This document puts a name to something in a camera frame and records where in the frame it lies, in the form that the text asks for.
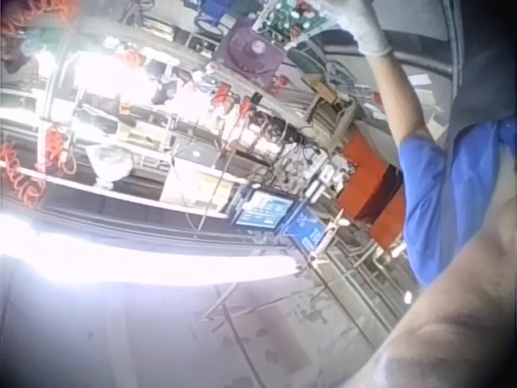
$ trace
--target screen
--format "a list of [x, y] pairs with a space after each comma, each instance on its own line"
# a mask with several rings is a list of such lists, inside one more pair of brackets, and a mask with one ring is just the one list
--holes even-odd
[[236, 225], [276, 229], [294, 200], [267, 192], [256, 191], [243, 206]]
[[326, 223], [309, 208], [304, 207], [290, 222], [286, 225], [284, 235], [291, 240], [304, 252], [311, 253], [314, 251], [326, 231]]

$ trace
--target white plastic bag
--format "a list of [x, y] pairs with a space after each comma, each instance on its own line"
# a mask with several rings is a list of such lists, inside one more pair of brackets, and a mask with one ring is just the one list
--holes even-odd
[[98, 186], [108, 190], [111, 183], [128, 176], [133, 167], [131, 151], [119, 145], [90, 145], [86, 154], [98, 177]]

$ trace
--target orange cabinet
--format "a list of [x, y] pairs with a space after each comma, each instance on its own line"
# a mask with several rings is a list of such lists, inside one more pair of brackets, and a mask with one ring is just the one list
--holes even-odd
[[376, 155], [359, 131], [345, 145], [343, 156], [357, 170], [338, 196], [338, 205], [349, 218], [371, 223], [370, 235], [387, 251], [404, 226], [404, 187], [393, 180], [393, 167]]
[[339, 195], [338, 205], [348, 217], [357, 219], [368, 213], [368, 203], [380, 189], [389, 165], [373, 152], [358, 131], [345, 145], [343, 156], [357, 165], [357, 170]]
[[404, 186], [398, 189], [395, 196], [375, 220], [370, 235], [385, 251], [389, 251], [404, 229], [406, 217], [406, 197]]

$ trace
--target green circuit board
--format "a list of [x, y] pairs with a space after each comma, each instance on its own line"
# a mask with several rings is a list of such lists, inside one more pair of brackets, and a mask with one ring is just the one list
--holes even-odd
[[328, 24], [307, 2], [297, 0], [278, 0], [273, 6], [266, 6], [264, 21], [260, 29], [271, 41], [287, 44], [298, 36]]

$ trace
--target gloved hand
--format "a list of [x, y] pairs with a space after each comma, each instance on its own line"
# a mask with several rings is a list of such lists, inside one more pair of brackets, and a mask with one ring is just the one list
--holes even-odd
[[393, 50], [380, 28], [372, 0], [308, 0], [308, 3], [349, 31], [363, 55], [382, 57]]

